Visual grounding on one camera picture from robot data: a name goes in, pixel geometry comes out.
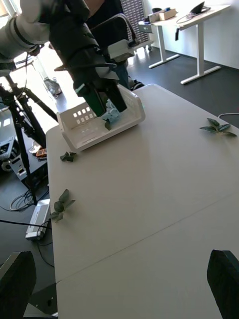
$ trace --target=white cable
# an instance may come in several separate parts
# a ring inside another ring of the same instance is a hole
[[[221,119],[222,116],[227,116],[227,115],[239,115],[239,113],[223,113],[223,114],[220,114],[218,118]]]

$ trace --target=box on desk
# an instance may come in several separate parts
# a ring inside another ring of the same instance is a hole
[[[176,9],[171,9],[169,11],[162,10],[158,13],[159,19],[162,21],[170,19],[170,18],[174,17],[176,14],[177,14]]]

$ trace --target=tripod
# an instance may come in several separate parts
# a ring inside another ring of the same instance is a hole
[[[30,106],[28,105],[28,100],[33,100],[37,105],[39,105],[50,117],[57,121],[56,114],[45,104],[43,103],[31,90],[27,88],[18,88],[17,84],[15,84],[8,74],[5,76],[7,79],[12,92],[5,90],[2,85],[0,85],[0,96],[2,98],[3,103],[9,107],[9,110],[12,115],[16,136],[20,148],[21,159],[23,166],[26,170],[27,174],[27,184],[29,186],[29,190],[32,194],[32,199],[34,205],[37,204],[36,193],[34,189],[34,185],[32,183],[31,173],[30,173],[30,164],[29,158],[27,155],[22,128],[24,129],[24,133],[35,140],[39,145],[41,145],[44,149],[46,148],[46,137],[43,129],[41,128],[39,122],[37,121],[35,115],[33,114]],[[21,108],[17,105],[15,98],[21,105]]]

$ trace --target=camera tripod leg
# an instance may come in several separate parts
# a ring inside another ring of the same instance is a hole
[[[43,103],[31,90],[25,88],[24,91],[30,99],[32,99],[37,105],[39,105],[39,107],[42,108],[43,111],[46,112],[46,114],[48,114],[56,122],[58,122],[56,114],[45,103]]]
[[[23,139],[23,135],[22,135],[22,131],[21,131],[21,126],[18,123],[18,120],[17,120],[17,117],[15,116],[14,111],[12,112],[11,107],[9,107],[9,109],[12,113],[12,119],[13,119],[15,131],[16,131],[16,136],[17,136],[17,140],[18,140],[18,144],[19,144],[19,148],[20,148],[20,152],[21,152],[22,163],[23,163],[23,166],[24,166],[24,168],[26,170],[26,174],[27,174],[27,184],[28,184],[29,189],[30,189],[31,194],[32,194],[33,203],[34,203],[34,205],[37,205],[36,193],[35,193],[34,186],[32,184],[29,158],[27,155],[27,151],[26,151],[26,147],[25,147],[25,143],[24,143],[24,139]]]

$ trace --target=blue jeans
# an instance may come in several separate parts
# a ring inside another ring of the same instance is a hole
[[[113,71],[117,74],[119,77],[119,83],[126,87],[127,89],[130,89],[129,83],[128,83],[128,71],[126,64],[118,65]]]

